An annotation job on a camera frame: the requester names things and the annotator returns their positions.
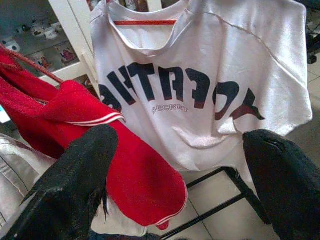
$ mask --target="white t-shirt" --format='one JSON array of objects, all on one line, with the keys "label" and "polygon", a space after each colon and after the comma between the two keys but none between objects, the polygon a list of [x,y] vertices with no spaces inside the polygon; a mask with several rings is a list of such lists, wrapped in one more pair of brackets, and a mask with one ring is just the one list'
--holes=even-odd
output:
[{"label": "white t-shirt", "polygon": [[91,15],[101,100],[178,171],[244,169],[242,133],[286,135],[312,119],[305,19],[293,0],[180,0],[148,13],[103,0]]}]

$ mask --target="tiled floor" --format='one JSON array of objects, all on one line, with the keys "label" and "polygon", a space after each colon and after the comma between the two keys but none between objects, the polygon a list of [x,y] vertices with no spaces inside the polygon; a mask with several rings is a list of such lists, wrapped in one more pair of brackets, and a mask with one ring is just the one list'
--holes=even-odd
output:
[{"label": "tiled floor", "polygon": [[[315,101],[320,103],[320,54],[318,55],[318,59],[318,62],[308,66],[308,90],[311,95],[313,111],[317,111],[314,114],[315,120],[310,125],[312,129],[316,127],[316,131],[319,130],[319,119],[317,118],[320,111],[318,106],[315,107]],[[305,131],[312,133],[310,129],[305,129]],[[319,151],[317,153],[312,152],[314,148],[316,147],[313,146],[313,149],[308,149],[308,152],[318,158]],[[315,159],[315,162],[319,164],[320,158]],[[182,175],[185,181],[190,183],[209,172],[185,172]],[[251,188],[254,188],[251,183],[247,184]],[[149,229],[150,232],[162,235],[239,194],[239,190],[224,172],[199,183],[189,189],[188,192],[189,202],[187,203],[187,207],[170,222],[169,229],[159,231],[155,227],[152,227]],[[180,237],[190,240],[279,240],[272,226],[265,225],[245,199],[170,239],[175,240]]]}]

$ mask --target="black metal stand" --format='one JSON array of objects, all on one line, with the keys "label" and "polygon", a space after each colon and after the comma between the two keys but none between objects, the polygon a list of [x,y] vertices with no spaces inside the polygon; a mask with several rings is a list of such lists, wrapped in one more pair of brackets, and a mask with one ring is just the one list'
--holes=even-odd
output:
[{"label": "black metal stand", "polygon": [[239,191],[241,192],[241,194],[229,199],[228,201],[220,204],[219,206],[211,209],[210,211],[198,216],[197,218],[167,232],[166,234],[161,236],[161,239],[166,240],[168,238],[171,238],[172,236],[181,233],[182,231],[192,227],[193,225],[196,225],[197,223],[211,217],[212,215],[220,212],[221,210],[229,207],[232,204],[235,204],[236,202],[239,202],[242,199],[246,199],[249,204],[253,207],[253,209],[255,210],[255,212],[258,214],[258,216],[261,218],[261,220],[269,225],[271,224],[269,218],[267,217],[267,214],[264,210],[264,208],[261,205],[261,202],[259,201],[259,199],[256,197],[256,195],[254,194],[254,192],[247,186],[247,184],[241,179],[241,177],[238,175],[238,173],[230,167],[221,167],[189,184],[187,184],[187,188],[191,188],[195,185],[197,185],[198,183],[201,183],[209,178],[211,178],[212,176],[221,173],[225,171],[225,173],[228,175],[228,177],[232,180],[232,182],[235,184],[235,186],[239,189]]}]

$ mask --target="red towel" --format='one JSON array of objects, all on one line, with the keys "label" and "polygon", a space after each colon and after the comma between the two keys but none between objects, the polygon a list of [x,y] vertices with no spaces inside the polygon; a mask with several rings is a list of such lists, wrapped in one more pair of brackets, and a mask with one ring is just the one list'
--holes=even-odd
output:
[{"label": "red towel", "polygon": [[[13,64],[3,54],[0,62]],[[90,127],[113,127],[118,147],[107,176],[107,193],[138,224],[166,229],[166,222],[184,208],[188,192],[181,175],[118,121],[124,118],[121,113],[101,103],[77,82],[65,81],[58,90],[26,70],[0,68],[0,104],[22,137],[54,158]]]}]

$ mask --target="red hanger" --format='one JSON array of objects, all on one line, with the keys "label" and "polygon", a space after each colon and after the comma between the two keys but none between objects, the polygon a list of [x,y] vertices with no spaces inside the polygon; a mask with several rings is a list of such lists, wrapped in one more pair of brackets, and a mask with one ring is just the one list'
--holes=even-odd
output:
[{"label": "red hanger", "polygon": [[132,25],[174,25],[177,22],[175,19],[171,20],[126,20],[126,21],[114,21],[115,25],[120,26],[132,26]]},{"label": "red hanger", "polygon": [[40,66],[39,64],[36,64],[35,62],[31,61],[27,57],[22,56],[20,53],[17,53],[15,51],[11,51],[11,50],[5,48],[5,46],[3,46],[2,44],[0,44],[0,51],[3,51],[5,54],[10,56],[14,60],[14,64],[6,64],[6,63],[3,63],[3,62],[0,62],[0,67],[22,71],[23,68],[19,65],[19,63],[17,63],[15,61],[15,58],[17,58],[17,59],[25,62],[26,64],[30,65],[31,67],[37,69],[38,71],[42,72],[43,74],[47,75],[49,78],[53,79],[58,84],[62,84],[64,82],[62,79],[60,79],[57,76],[53,75],[51,72],[49,72],[43,66]]}]

